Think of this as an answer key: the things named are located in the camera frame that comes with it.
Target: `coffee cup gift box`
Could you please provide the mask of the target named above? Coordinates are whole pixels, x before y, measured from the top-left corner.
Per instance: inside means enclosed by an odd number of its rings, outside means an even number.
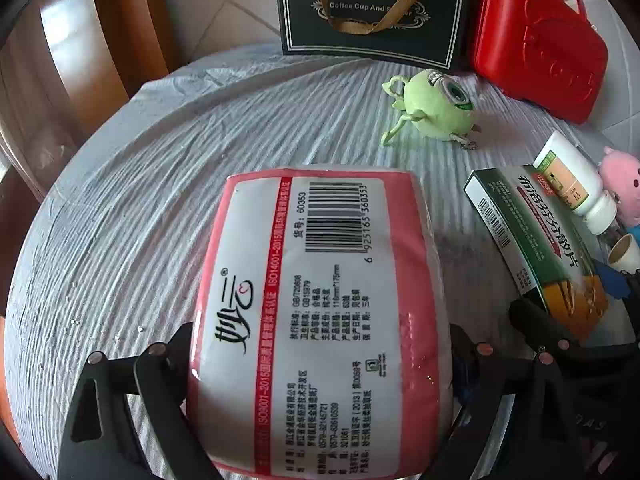
[[[455,69],[467,7],[468,0],[278,0],[282,51]]]

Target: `plastic packaging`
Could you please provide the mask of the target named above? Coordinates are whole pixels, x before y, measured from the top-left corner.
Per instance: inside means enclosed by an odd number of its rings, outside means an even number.
[[[620,241],[620,238],[626,235],[626,233],[627,229],[622,227],[618,223],[618,220],[615,219],[609,225],[609,227],[607,227],[601,234],[598,235],[598,240],[604,243],[607,248],[606,250],[608,251],[615,244],[617,244]]]
[[[599,236],[615,222],[618,208],[604,189],[596,168],[558,130],[549,137],[533,164],[591,233]]]
[[[188,417],[222,468],[400,478],[450,426],[440,264],[410,173],[230,177],[193,334]]]

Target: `pink plush toy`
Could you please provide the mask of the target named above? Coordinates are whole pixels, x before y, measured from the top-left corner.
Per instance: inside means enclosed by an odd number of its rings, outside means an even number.
[[[627,228],[640,224],[640,161],[609,146],[598,167],[604,187],[618,203],[618,216]]]

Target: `one-eyed plush toy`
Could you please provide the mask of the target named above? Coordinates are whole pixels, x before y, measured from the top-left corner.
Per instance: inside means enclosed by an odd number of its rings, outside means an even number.
[[[392,85],[396,81],[404,83],[404,91],[397,94]],[[406,113],[388,132],[382,134],[382,144],[388,145],[405,122],[411,121],[427,137],[438,140],[455,140],[466,150],[478,146],[466,136],[469,131],[480,131],[474,124],[474,106],[464,89],[452,78],[438,70],[427,69],[407,79],[393,76],[382,83],[382,89],[396,101],[392,107]]]

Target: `brand logo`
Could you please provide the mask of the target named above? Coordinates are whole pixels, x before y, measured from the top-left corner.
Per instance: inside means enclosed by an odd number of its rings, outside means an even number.
[[[377,23],[377,20],[380,20],[386,12],[391,10],[395,2],[396,0],[331,0],[328,7],[329,9],[347,11],[345,12],[346,16],[338,17],[348,18],[351,22]],[[321,0],[315,0],[311,7],[320,18],[328,19]],[[430,18],[424,4],[415,2],[398,23],[389,28],[421,28]]]
[[[216,338],[229,343],[242,343],[246,354],[246,340],[251,335],[251,327],[242,316],[242,311],[251,308],[254,302],[254,284],[249,280],[237,283],[236,275],[230,280],[226,267],[222,269],[221,274],[225,277],[225,284],[220,298],[223,306],[216,313],[218,316]]]
[[[546,178],[544,177],[544,175],[542,175],[542,173],[534,173],[533,176],[536,177],[538,183],[540,184],[540,187],[545,190],[545,193],[548,196],[554,195],[554,190],[551,189],[551,186],[549,186],[549,183],[546,181]]]
[[[380,368],[380,363],[377,359],[367,359],[364,366],[367,372],[377,372]]]

